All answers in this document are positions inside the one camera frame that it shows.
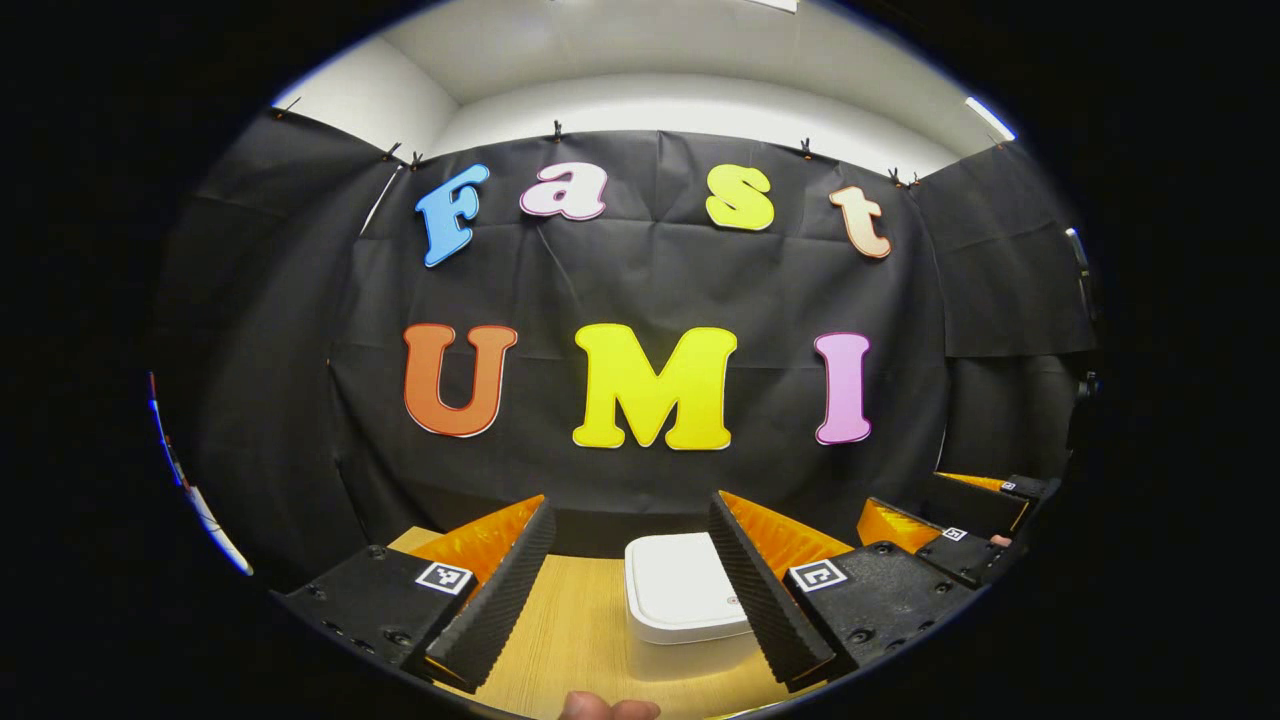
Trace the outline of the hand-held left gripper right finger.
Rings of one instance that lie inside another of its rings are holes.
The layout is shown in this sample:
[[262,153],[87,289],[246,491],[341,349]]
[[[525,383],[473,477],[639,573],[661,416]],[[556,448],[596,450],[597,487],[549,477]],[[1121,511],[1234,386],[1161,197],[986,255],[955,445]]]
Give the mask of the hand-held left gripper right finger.
[[708,532],[777,682],[803,691],[901,655],[977,589],[893,539],[852,547],[727,491]]

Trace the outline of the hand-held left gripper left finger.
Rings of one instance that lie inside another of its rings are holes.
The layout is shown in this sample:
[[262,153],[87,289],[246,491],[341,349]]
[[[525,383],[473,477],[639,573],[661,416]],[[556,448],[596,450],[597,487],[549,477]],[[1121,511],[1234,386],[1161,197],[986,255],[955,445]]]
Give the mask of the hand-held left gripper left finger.
[[371,544],[280,602],[305,623],[419,679],[475,693],[556,538],[541,495],[410,551]]

